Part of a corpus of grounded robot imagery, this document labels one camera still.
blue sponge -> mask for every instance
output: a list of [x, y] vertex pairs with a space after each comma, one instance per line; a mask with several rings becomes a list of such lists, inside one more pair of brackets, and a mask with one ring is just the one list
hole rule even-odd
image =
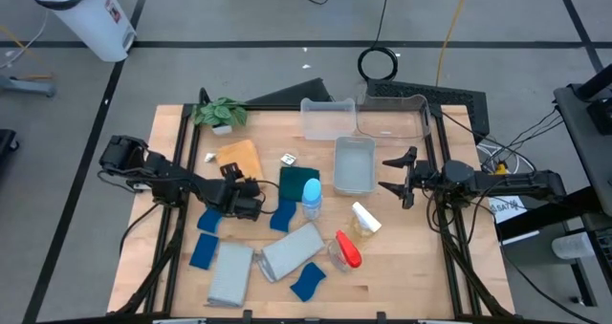
[[297, 210], [297, 203], [292, 200], [278, 199], [278, 209], [270, 218], [270, 228], [289, 232], [289, 222]]
[[217, 233], [221, 218], [221, 213], [219, 213], [219, 211], [207, 208], [200, 217], [200, 220], [198, 220], [198, 228], [206, 232]]
[[214, 251], [217, 249], [217, 243], [219, 243], [219, 238], [205, 233], [200, 234], [200, 239], [198, 239], [198, 244], [195, 246], [189, 264], [193, 267], [208, 270]]
[[301, 301], [308, 301], [315, 294], [318, 283], [324, 278], [323, 270], [319, 269], [315, 262], [311, 262], [304, 267], [297, 282], [292, 284], [291, 290]]

potted plant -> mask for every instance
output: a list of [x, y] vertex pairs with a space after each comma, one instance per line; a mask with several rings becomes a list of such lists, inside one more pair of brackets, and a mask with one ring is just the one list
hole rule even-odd
[[227, 97], [194, 105], [191, 112], [193, 124], [209, 125], [216, 135], [231, 133], [232, 126], [247, 124], [248, 113], [242, 105], [244, 103]]

white spray nozzle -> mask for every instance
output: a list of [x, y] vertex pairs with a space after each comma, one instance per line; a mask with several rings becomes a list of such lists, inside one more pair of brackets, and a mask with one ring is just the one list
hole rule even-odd
[[376, 232], [382, 226], [382, 224], [358, 202], [353, 204], [353, 213], [357, 215], [357, 219], [359, 219], [360, 225], [363, 228]]

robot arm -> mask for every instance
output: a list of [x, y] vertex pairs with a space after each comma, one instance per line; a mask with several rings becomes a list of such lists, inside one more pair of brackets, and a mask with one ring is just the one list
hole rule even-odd
[[153, 201], [161, 205], [183, 204], [183, 193], [193, 193], [200, 202], [226, 217], [256, 221], [262, 202], [254, 199], [260, 194], [256, 180], [243, 178], [236, 164], [224, 165], [225, 179], [207, 180], [169, 162], [164, 155], [149, 151], [143, 141], [126, 136], [113, 136], [99, 159], [102, 170], [111, 176], [126, 179], [134, 188], [146, 184], [151, 188]]
[[414, 188], [442, 191], [443, 201], [459, 208], [470, 205], [480, 196], [524, 195], [552, 203], [565, 197], [565, 188], [559, 174], [552, 171], [536, 171], [514, 175], [489, 175], [459, 161], [448, 161], [442, 172], [432, 170], [427, 161], [415, 161], [416, 147], [396, 160], [384, 161], [384, 165], [408, 167], [404, 184], [379, 182], [381, 186], [398, 195], [402, 208], [414, 205]]

grey cloth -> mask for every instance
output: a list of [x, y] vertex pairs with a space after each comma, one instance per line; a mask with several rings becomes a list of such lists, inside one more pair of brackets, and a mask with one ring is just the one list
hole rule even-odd
[[259, 268], [270, 282], [276, 282], [325, 247], [317, 227], [308, 223], [261, 250]]
[[236, 244], [221, 243], [208, 290], [208, 305], [242, 307], [249, 284], [253, 249]]

